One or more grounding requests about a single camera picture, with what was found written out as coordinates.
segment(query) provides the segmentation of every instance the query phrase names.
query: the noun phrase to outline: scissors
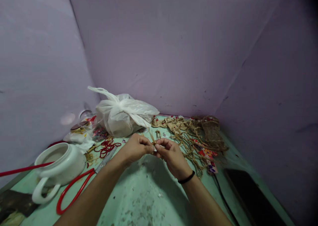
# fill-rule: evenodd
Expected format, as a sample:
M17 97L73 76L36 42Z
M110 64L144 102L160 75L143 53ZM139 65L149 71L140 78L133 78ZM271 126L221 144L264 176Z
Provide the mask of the scissors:
M102 160L102 162L99 164L99 166L97 166L97 168L94 170L93 168L88 170L87 172L79 175L78 177L76 177L74 180L72 180L69 185L65 188L65 190L63 191L63 193L61 194L59 201L57 202L56 205L56 213L58 215L62 215L79 197L79 195L82 193L83 189L85 188L87 182L89 181L89 179L96 173L98 173L106 164L107 162L110 160L110 158L112 158L113 154L115 153L117 147L114 147L106 156L105 158ZM77 192L77 194L75 195L74 199L72 200L72 202L64 209L61 210L61 204L63 201L63 198L66 194L66 192L71 188L71 186L78 181L79 179L83 178L84 176L88 175L88 177L86 178L86 180L84 181L82 187L79 189L79 191Z

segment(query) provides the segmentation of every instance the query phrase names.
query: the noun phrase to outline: left hand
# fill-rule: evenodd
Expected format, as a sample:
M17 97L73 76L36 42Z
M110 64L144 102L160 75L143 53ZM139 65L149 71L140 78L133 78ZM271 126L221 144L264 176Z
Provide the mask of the left hand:
M128 167L132 162L139 160L144 154L151 154L153 151L154 147L148 138L134 133L114 158L123 161L124 165Z

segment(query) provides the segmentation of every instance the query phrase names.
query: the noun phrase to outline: table surface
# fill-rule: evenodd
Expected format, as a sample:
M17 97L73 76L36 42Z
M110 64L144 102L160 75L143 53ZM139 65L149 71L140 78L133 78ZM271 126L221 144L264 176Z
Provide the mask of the table surface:
M169 138L171 135L167 129L151 128L150 131L153 132L155 138L156 130L160 131L161 137L163 137L163 133L165 133L166 138ZM145 132L144 135L151 139L148 132ZM224 197L239 224L241 226L251 225L225 175L223 174L224 168L239 169L248 172L259 185L263 194L267 197L285 223L287 225L294 225L259 174L243 159L241 154L224 134L222 134L222 137L230 149L227 151L225 158L215 158L216 166L219 171L217 177ZM114 142L122 143L122 141L123 138L114 139ZM93 151L93 153L95 158L99 155L97 152ZM96 160L95 164L90 166L88 169L85 168L83 172L86 172L90 168L97 167L100 162L101 159ZM191 162L189 162L189 165L192 169L194 169ZM82 186L85 178L86 177L82 178L70 188L62 202L62 209L64 209L72 201ZM13 186L12 190L31 194L37 182L36 170L33 170L15 186ZM206 171L204 171L202 183L206 186L213 198L234 225L234 222L221 199L213 177L209 176ZM56 204L65 188L66 186L61 187L56 196L50 202L39 206L39 208L34 211L31 216L26 218L21 225L53 225L59 218L56 214ZM178 184L177 180L170 174L164 161L152 155L145 155L139 161L133 163L122 174L105 205L97 225L171 226L193 225L195 224L195 221L193 210L191 209L184 190L181 185Z

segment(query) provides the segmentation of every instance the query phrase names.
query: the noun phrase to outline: phone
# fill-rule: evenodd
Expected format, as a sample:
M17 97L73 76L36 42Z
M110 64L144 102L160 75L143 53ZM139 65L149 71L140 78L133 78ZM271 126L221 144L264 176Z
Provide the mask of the phone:
M252 225L286 225L246 171L224 169L224 173Z

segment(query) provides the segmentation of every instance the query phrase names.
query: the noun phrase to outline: black cable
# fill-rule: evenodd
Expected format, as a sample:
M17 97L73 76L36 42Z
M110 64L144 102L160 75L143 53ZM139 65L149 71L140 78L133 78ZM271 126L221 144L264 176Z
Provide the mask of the black cable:
M229 210L229 212L230 212L230 215L232 216L232 219L234 220L235 224L236 224L237 226L239 226L239 223L238 223L236 217L234 216L232 210L230 209L228 203L226 202L226 200L225 200L225 198L224 198L224 195L223 195L223 193L222 193L222 191L221 191L221 187L220 187L218 178L216 177L216 174L213 174L213 176L215 177L216 183L218 184L218 189L219 189L219 192L220 192L220 195L221 195L221 198L222 198L223 202L225 203L226 207L228 208L228 210Z

